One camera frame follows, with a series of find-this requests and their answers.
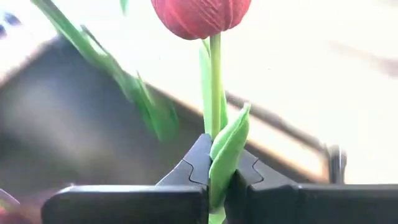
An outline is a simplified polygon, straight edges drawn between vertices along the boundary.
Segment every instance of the red tulip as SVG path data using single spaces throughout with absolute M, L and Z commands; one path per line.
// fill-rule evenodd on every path
M 175 35 L 205 39 L 237 26 L 251 0 L 151 0 L 163 24 Z

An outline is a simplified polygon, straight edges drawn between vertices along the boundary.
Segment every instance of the green stem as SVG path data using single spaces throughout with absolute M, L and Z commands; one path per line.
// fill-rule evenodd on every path
M 211 55 L 211 138 L 221 131 L 221 34 L 210 36 Z

